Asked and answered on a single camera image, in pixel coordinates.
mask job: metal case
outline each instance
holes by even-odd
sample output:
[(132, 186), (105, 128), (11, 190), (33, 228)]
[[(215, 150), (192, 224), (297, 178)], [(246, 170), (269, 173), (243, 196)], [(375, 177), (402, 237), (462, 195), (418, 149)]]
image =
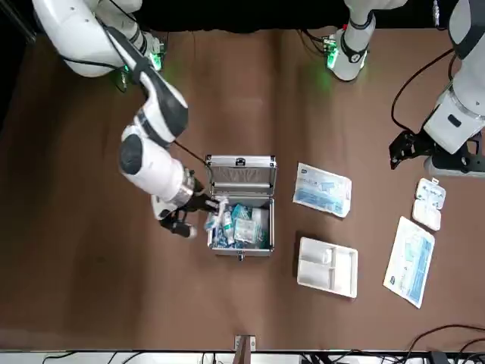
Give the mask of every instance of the metal case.
[[(233, 249), (211, 248), (218, 255), (270, 256), (274, 250), (274, 186), (277, 163), (274, 155), (207, 155), (205, 161), (213, 172), (211, 195), (229, 196), (230, 204), (241, 203), (270, 211), (270, 248)], [(212, 231), (208, 233), (208, 245)]]

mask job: table surface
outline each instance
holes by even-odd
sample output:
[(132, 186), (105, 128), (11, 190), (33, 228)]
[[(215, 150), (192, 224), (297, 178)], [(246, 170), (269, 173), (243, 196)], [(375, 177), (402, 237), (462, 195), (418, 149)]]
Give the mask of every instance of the table surface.
[[(121, 131), (142, 93), (77, 76), (40, 39), (0, 142), (0, 346), (216, 350), (253, 334), (261, 350), (404, 350), (439, 325), (485, 325), (482, 180), (441, 179), (442, 230), (421, 309), (383, 287), (399, 217), (410, 217), (426, 177), (422, 159), (390, 170), (400, 131), (391, 102), (449, 47), (445, 32), (378, 30), (358, 79), (341, 83), (294, 31), (171, 34), (164, 74), (190, 107), (180, 142), (200, 155), (277, 157), (276, 249), (238, 262), (215, 256), (200, 229), (187, 241), (160, 228), (149, 197), (119, 173)], [(421, 126), (447, 65), (402, 95), (403, 124)], [(203, 179), (202, 164), (171, 153)], [(292, 203), (298, 162), (352, 179), (345, 219)], [(192, 218), (200, 227), (205, 214)], [(355, 300), (296, 283), (301, 236), (358, 250)], [(450, 329), (417, 348), (454, 350), (478, 335)]]

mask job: plastic tray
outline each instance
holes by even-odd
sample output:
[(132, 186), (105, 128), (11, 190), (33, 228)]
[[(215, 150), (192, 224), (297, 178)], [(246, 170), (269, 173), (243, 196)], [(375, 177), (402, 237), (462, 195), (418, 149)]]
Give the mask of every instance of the plastic tray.
[(302, 286), (356, 298), (357, 261), (355, 249), (302, 237), (297, 282)]

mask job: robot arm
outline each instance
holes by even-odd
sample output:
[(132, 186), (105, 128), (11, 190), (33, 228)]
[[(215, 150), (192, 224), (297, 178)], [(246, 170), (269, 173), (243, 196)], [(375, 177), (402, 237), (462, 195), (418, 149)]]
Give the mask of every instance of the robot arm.
[(121, 172), (152, 195), (155, 217), (162, 227), (184, 237), (194, 237), (196, 230), (185, 222), (187, 212), (200, 209), (218, 212), (219, 202), (201, 193), (202, 184), (166, 150), (186, 129), (187, 104), (122, 33), (113, 27), (107, 27), (106, 33), (133, 72), (133, 80), (140, 82), (148, 94), (133, 123), (123, 132)]
[[(142, 32), (132, 20), (133, 15), (127, 17), (120, 10), (132, 13), (142, 6), (142, 1), (116, 0), (115, 3), (118, 8), (110, 0), (33, 0), (33, 7), (41, 27), (67, 65), (84, 77), (98, 77), (124, 64), (98, 19), (122, 32), (144, 56), (156, 58), (161, 54), (160, 41)], [(110, 67), (87, 65), (82, 61)]]
[[(150, 36), (140, 33), (126, 15), (122, 18), (119, 9), (102, 6), (99, 0), (33, 0), (33, 4), (42, 27), (73, 71), (97, 77), (125, 64), (133, 80), (141, 84), (147, 100), (123, 132), (121, 172), (152, 195), (153, 211), (162, 227), (194, 237), (196, 230), (185, 221), (187, 212), (218, 212), (219, 202), (203, 194), (193, 173), (167, 151), (186, 129), (188, 108), (182, 95), (147, 58)], [(141, 1), (117, 0), (117, 5), (128, 13), (139, 8)]]
[(329, 54), (327, 66), (343, 81), (354, 80), (364, 67), (369, 42), (376, 27), (373, 10), (394, 9), (408, 0), (344, 0), (350, 18), (345, 29), (333, 36), (336, 51)]
[[(462, 66), (414, 134), (403, 131), (390, 145), (391, 168), (405, 159), (430, 156), (425, 168), (433, 175), (485, 177), (481, 130), (485, 127), (485, 3), (459, 0), (449, 21), (449, 36)], [(468, 151), (468, 141), (476, 144)]]

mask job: case lid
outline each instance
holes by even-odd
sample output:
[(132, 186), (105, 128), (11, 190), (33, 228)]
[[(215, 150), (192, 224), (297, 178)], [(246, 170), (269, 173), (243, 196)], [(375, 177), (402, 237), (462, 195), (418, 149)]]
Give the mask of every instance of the case lid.
[(211, 194), (273, 196), (277, 163), (274, 155), (207, 155)]

